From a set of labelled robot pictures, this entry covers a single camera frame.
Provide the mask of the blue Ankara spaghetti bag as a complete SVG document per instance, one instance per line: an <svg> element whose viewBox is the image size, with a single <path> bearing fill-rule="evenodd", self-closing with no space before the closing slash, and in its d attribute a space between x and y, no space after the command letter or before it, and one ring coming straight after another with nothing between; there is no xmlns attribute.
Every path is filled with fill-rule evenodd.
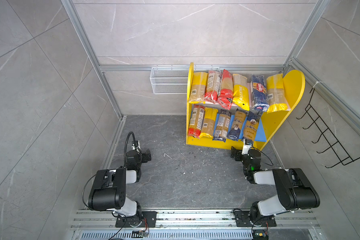
<svg viewBox="0 0 360 240"><path fill-rule="evenodd" d="M260 124L260 116L253 112L249 112L247 121L243 130L243 139L255 141L257 131Z"/></svg>

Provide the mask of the blue clear spaghetti bag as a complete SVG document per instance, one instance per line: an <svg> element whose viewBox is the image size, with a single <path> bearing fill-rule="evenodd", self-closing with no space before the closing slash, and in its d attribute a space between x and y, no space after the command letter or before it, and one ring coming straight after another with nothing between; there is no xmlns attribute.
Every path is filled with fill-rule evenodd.
<svg viewBox="0 0 360 240"><path fill-rule="evenodd" d="M213 141L226 142L228 130L231 122L231 112L221 110L217 118L216 129L214 131Z"/></svg>

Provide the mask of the short yellow spaghetti bag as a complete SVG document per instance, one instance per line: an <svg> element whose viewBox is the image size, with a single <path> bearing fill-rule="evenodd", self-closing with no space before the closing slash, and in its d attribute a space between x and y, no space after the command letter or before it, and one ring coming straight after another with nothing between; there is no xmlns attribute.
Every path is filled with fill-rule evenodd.
<svg viewBox="0 0 360 240"><path fill-rule="evenodd" d="M213 138L218 109L205 108L200 138Z"/></svg>

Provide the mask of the red clear spaghetti bag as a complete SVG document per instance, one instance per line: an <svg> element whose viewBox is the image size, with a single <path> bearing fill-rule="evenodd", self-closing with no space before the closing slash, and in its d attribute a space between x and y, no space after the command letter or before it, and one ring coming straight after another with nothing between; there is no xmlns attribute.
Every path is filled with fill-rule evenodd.
<svg viewBox="0 0 360 240"><path fill-rule="evenodd" d="M204 106L194 106L190 118L188 136L199 139L205 115Z"/></svg>

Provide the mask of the blue Barilla spaghetti box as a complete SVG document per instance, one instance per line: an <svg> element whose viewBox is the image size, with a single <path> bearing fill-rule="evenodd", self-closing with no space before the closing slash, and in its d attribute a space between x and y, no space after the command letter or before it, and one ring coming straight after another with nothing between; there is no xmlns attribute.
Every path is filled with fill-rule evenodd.
<svg viewBox="0 0 360 240"><path fill-rule="evenodd" d="M251 77L252 110L267 112L270 105L267 86L264 76L252 75Z"/></svg>

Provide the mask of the yellow Pastatime spaghetti bag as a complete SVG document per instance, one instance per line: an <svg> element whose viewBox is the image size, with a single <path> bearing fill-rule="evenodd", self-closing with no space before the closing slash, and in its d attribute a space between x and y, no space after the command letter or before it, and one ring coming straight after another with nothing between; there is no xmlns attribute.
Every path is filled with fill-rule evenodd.
<svg viewBox="0 0 360 240"><path fill-rule="evenodd" d="M250 110L250 92L248 79L239 74L233 74L233 103L244 111Z"/></svg>

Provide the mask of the long yellow spaghetti bag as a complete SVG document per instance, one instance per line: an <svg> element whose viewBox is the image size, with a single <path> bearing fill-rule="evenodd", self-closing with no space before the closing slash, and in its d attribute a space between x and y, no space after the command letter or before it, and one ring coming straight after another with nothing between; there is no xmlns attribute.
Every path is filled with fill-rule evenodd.
<svg viewBox="0 0 360 240"><path fill-rule="evenodd" d="M289 111L290 107L285 97L283 74L270 76L266 81L269 101L268 113Z"/></svg>

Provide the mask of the red labelled spaghetti bag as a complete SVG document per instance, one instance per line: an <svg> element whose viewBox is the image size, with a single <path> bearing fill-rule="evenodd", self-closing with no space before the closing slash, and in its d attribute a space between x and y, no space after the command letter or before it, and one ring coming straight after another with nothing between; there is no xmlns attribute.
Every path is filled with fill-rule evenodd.
<svg viewBox="0 0 360 240"><path fill-rule="evenodd" d="M210 103L217 102L221 80L222 80L222 74L220 72L209 70L206 92L204 95L205 102L210 102Z"/></svg>

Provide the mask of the yellow topped spaghetti bag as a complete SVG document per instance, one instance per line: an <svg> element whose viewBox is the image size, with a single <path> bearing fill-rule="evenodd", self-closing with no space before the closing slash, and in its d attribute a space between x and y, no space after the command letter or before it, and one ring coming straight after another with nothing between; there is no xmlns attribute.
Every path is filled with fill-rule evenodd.
<svg viewBox="0 0 360 240"><path fill-rule="evenodd" d="M190 96L188 100L190 104L202 103L204 101L207 80L208 80L208 73L206 72L194 73Z"/></svg>

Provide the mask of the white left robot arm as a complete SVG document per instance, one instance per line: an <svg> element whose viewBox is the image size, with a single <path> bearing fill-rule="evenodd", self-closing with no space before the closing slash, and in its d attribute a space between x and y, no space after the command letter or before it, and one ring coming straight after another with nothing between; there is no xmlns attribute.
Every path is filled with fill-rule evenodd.
<svg viewBox="0 0 360 240"><path fill-rule="evenodd" d="M135 149L126 153L125 165L112 170L99 170L85 202L87 208L98 212L111 212L124 224L138 227L143 221L141 205L127 197L127 185L140 181L141 165L152 160L149 149L142 153Z"/></svg>

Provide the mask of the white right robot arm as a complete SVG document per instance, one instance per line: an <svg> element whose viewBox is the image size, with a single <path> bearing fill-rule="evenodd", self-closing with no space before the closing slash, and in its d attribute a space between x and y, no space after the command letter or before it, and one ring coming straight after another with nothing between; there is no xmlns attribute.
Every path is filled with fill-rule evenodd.
<svg viewBox="0 0 360 240"><path fill-rule="evenodd" d="M302 169L262 170L262 154L253 147L245 154L231 147L231 158L243 164L243 172L249 183L274 186L277 191L273 197L254 202L249 211L240 211L241 216L237 216L239 220L253 226L265 226L276 215L320 206L319 194Z"/></svg>

